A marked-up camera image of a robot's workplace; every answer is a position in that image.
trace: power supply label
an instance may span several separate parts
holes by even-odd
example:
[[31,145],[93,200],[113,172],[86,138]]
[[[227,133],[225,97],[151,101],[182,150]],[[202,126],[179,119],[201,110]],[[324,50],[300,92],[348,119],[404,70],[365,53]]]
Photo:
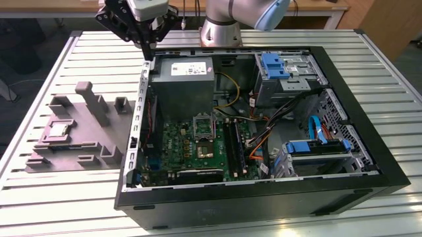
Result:
[[173,76],[206,75],[206,74],[207,74],[206,62],[171,64]]

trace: aluminum table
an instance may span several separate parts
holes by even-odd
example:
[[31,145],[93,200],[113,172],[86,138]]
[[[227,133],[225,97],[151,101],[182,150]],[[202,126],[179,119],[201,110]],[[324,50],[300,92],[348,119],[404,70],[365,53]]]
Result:
[[[55,95],[91,81],[107,101],[137,97],[143,55],[110,32],[74,32],[0,160],[0,236],[393,236],[422,233],[422,97],[366,35],[352,30],[244,31],[245,46],[324,46],[412,185],[340,215],[145,231],[114,210],[119,170],[29,174],[33,147]],[[198,31],[173,31],[159,47],[199,46]]]

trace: open computer tower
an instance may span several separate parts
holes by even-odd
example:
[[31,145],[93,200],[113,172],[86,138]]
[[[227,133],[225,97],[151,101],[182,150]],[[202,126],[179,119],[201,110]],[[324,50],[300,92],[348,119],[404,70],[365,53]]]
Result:
[[322,47],[145,62],[115,200],[145,229],[337,214],[409,184]]

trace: green motherboard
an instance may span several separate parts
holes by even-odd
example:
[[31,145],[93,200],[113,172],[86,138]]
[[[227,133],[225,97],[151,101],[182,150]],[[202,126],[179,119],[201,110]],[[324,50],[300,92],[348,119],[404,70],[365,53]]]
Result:
[[[242,181],[254,180],[260,178],[258,168],[256,161],[246,166],[246,169],[234,174],[227,158],[227,152],[230,148],[227,144],[227,132],[225,126],[227,121],[217,121],[215,127],[210,127],[207,123],[197,125],[197,132],[206,133],[210,129],[215,130],[215,138],[213,141],[195,141],[194,139],[194,123],[193,122],[175,122],[166,123],[163,128],[163,150],[159,159],[159,166],[155,166],[155,170],[150,170],[150,185],[163,186],[169,185],[167,180],[181,170],[223,170],[223,181]],[[250,139],[252,134],[249,130],[249,124],[246,121],[240,121],[238,134],[240,140],[242,140],[242,146]]]

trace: wire bundle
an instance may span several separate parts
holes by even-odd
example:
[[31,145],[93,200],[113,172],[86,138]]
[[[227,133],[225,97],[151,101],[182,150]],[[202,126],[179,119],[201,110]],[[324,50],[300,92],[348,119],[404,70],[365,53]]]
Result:
[[274,115],[272,116],[272,118],[269,119],[266,125],[265,125],[265,130],[262,132],[258,133],[258,135],[249,141],[249,144],[257,142],[260,139],[260,143],[257,145],[257,147],[254,148],[252,154],[250,154],[250,159],[264,159],[262,157],[256,156],[256,152],[258,150],[258,148],[262,146],[262,144],[265,143],[265,141],[269,139],[272,130],[274,128],[274,126],[277,125],[277,122],[280,121],[280,119],[288,115],[297,107],[298,103],[301,102],[301,100],[304,98],[306,98],[310,95],[316,95],[320,94],[322,92],[322,88],[318,89],[313,89],[308,92],[302,92],[297,97],[294,97],[285,105],[282,105],[282,107],[280,107],[280,109],[277,110],[277,112],[274,113]]

